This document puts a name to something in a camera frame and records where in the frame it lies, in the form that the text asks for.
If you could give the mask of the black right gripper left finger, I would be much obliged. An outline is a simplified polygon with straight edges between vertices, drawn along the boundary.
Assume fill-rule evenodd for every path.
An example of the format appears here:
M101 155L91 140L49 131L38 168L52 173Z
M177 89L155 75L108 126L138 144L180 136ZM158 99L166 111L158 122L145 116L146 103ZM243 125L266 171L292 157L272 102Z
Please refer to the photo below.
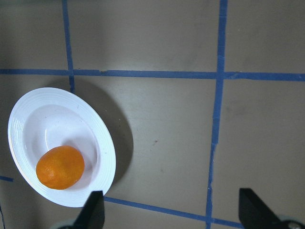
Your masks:
M73 229L102 229L105 222L104 198L102 191L89 195L80 214L73 223Z

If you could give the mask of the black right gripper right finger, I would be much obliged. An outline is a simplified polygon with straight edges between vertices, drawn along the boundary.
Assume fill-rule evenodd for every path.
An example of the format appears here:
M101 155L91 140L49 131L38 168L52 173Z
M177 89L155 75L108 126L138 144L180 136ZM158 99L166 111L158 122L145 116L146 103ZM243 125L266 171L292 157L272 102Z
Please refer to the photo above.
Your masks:
M283 229L281 220L250 188L239 189L239 220L244 229Z

